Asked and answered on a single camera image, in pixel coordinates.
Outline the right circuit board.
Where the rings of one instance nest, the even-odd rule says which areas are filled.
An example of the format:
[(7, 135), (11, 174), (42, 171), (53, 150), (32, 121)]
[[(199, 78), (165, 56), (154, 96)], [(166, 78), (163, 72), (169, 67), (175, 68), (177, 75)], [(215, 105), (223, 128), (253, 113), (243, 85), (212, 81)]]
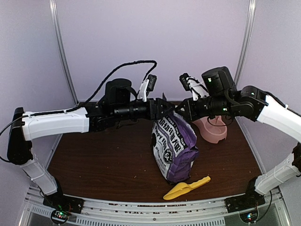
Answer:
[(240, 220), (246, 224), (255, 223), (259, 217), (259, 211), (257, 209), (245, 210), (239, 213)]

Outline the left aluminium corner post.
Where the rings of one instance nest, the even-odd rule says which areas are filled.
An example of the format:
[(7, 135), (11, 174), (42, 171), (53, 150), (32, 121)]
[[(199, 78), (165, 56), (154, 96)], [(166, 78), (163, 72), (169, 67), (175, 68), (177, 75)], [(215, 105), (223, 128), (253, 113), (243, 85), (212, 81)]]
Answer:
[(66, 78), (67, 87), (71, 94), (72, 100), (73, 100), (74, 104), (77, 105), (79, 103), (79, 101), (78, 101), (78, 98), (77, 98), (77, 95), (75, 92), (75, 88), (74, 88), (74, 85), (72, 82), (72, 78), (71, 78), (71, 74), (70, 74), (70, 70), (69, 70), (69, 66), (68, 66), (68, 62), (67, 62), (67, 57), (66, 57), (66, 53), (65, 53), (65, 49), (64, 49), (64, 45), (63, 45), (63, 38), (62, 38), (62, 33), (61, 33), (61, 28), (60, 28), (60, 23), (59, 23), (59, 16), (58, 16), (58, 11), (57, 11), (56, 0), (50, 0), (49, 7), (50, 7), (50, 13), (51, 13), (54, 29), (55, 29), (59, 57), (60, 57), (61, 64), (63, 67), (63, 73)]

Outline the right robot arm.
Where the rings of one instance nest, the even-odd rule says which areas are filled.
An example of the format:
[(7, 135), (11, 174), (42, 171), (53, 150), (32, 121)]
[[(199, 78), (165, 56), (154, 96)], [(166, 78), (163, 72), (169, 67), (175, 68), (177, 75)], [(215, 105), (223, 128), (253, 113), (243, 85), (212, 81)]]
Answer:
[(179, 77), (186, 91), (193, 96), (176, 108), (186, 121), (206, 117), (229, 116), (232, 120), (242, 116), (254, 122), (270, 125), (298, 141), (292, 153), (269, 172), (249, 181), (246, 193), (237, 198), (228, 198), (229, 207), (235, 204), (250, 208), (264, 203), (264, 195), (293, 177), (301, 175), (301, 116), (277, 97), (254, 86), (237, 90), (227, 67), (217, 67), (201, 75), (204, 84), (187, 73)]

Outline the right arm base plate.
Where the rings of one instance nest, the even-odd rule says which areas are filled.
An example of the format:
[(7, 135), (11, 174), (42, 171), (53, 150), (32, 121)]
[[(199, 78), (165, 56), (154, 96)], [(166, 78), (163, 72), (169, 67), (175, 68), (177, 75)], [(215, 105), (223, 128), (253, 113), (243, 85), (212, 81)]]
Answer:
[(232, 196), (230, 198), (226, 198), (224, 201), (228, 213), (251, 209), (265, 204), (264, 196), (260, 194)]

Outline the aluminium corner post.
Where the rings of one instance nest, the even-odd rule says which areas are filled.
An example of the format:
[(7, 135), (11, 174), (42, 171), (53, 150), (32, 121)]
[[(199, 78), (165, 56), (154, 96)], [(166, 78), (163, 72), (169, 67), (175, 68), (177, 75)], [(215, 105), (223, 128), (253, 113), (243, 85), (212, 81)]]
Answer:
[(243, 43), (242, 43), (235, 79), (234, 79), (235, 83), (239, 83), (239, 80), (242, 76), (243, 68), (246, 61), (248, 46), (252, 36), (255, 13), (256, 13), (256, 0), (249, 0)]
[(61, 28), (60, 28), (60, 23), (59, 23), (59, 16), (58, 16), (58, 11), (57, 11), (56, 0), (50, 0), (49, 7), (50, 7), (50, 13), (51, 13), (54, 29), (55, 29), (59, 57), (60, 57), (61, 64), (63, 67), (63, 73), (66, 78), (67, 87), (71, 94), (72, 100), (73, 100), (74, 104), (77, 105), (79, 103), (79, 101), (78, 101), (78, 98), (77, 98), (77, 95), (75, 92), (75, 88), (74, 88), (74, 85), (72, 82), (72, 78), (71, 78), (71, 74), (70, 74), (70, 70), (69, 70), (69, 66), (68, 66), (68, 62), (67, 62), (67, 57), (66, 57), (66, 53), (65, 53), (65, 49), (64, 49), (64, 45), (63, 45), (63, 38), (62, 38), (62, 33), (61, 33)]

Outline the yellow plastic scoop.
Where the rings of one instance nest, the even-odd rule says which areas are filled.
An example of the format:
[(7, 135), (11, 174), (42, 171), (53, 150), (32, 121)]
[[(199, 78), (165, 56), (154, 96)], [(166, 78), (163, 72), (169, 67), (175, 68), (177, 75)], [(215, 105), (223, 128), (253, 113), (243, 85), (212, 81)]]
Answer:
[(191, 184), (187, 184), (185, 182), (180, 182), (177, 185), (175, 185), (167, 194), (165, 194), (163, 196), (163, 199), (166, 201), (173, 200), (179, 196), (187, 194), (190, 191), (195, 190), (195, 189), (207, 184), (210, 181), (211, 181), (211, 178), (209, 176), (207, 176), (207, 177), (204, 177)]

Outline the purple pet food bag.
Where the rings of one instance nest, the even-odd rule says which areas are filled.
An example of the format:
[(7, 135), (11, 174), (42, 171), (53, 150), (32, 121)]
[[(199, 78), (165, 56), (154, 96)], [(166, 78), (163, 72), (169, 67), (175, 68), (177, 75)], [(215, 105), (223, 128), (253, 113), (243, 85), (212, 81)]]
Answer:
[(186, 181), (199, 155), (197, 136), (184, 118), (172, 111), (152, 126), (151, 146), (157, 166), (169, 184)]

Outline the right aluminium corner post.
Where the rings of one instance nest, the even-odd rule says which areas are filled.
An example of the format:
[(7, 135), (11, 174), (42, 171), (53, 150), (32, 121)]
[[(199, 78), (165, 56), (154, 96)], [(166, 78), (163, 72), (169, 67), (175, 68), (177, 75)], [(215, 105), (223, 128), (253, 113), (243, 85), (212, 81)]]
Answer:
[(243, 68), (246, 61), (248, 46), (252, 36), (255, 13), (256, 13), (256, 0), (249, 0), (243, 43), (242, 43), (235, 79), (234, 79), (235, 83), (239, 83), (239, 80), (242, 76)]

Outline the front aluminium rail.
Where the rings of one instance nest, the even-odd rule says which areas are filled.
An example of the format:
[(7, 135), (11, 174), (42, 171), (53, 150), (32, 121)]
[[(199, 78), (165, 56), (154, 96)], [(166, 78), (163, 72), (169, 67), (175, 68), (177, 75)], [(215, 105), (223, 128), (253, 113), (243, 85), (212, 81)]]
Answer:
[[(84, 198), (80, 214), (72, 213), (66, 226), (247, 226), (236, 211), (228, 213), (225, 198), (185, 202), (115, 202)], [(257, 208), (254, 226), (290, 226), (291, 219), (278, 188)]]

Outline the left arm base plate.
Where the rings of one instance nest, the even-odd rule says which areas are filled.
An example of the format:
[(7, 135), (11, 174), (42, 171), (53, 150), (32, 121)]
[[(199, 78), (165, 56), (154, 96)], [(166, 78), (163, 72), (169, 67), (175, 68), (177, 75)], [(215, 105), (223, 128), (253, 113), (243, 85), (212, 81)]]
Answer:
[(56, 210), (62, 210), (67, 213), (80, 214), (84, 205), (84, 200), (63, 194), (52, 194), (44, 197), (43, 205), (52, 207)]

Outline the left circuit board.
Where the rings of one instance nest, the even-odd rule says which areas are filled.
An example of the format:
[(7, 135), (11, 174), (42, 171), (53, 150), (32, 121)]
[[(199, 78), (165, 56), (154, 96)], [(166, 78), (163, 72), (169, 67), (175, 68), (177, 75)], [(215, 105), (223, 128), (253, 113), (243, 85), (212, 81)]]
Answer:
[(55, 224), (64, 224), (68, 221), (69, 217), (69, 213), (59, 210), (53, 210), (50, 215), (50, 219)]

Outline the circuit board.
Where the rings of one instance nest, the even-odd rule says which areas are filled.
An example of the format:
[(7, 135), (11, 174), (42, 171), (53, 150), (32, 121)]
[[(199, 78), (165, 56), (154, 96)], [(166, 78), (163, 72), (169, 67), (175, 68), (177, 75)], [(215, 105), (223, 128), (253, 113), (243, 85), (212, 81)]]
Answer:
[(239, 213), (240, 220), (246, 224), (255, 223), (259, 217), (259, 211), (257, 209), (245, 210)]
[(50, 219), (55, 224), (64, 224), (68, 221), (69, 217), (69, 213), (59, 210), (53, 210), (50, 215)]

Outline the pink double pet feeder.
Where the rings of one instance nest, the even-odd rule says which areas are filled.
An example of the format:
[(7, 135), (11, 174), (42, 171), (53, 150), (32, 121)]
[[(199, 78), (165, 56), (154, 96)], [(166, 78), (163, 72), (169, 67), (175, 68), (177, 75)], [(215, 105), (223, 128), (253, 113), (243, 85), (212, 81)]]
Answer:
[(203, 117), (192, 123), (197, 126), (201, 137), (209, 143), (217, 144), (227, 137), (227, 126), (221, 116), (216, 116), (214, 119)]

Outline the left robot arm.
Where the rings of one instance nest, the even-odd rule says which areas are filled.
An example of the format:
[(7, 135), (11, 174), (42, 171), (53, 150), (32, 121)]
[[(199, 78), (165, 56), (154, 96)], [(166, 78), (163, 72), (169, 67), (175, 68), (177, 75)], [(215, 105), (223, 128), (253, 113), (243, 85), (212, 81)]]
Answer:
[(8, 141), (7, 159), (20, 166), (57, 209), (67, 206), (61, 186), (32, 154), (32, 140), (66, 133), (99, 132), (123, 120), (160, 120), (175, 106), (162, 98), (148, 98), (154, 82), (146, 79), (138, 92), (127, 79), (114, 79), (105, 85), (105, 95), (97, 103), (87, 103), (76, 110), (24, 112), (15, 109)]

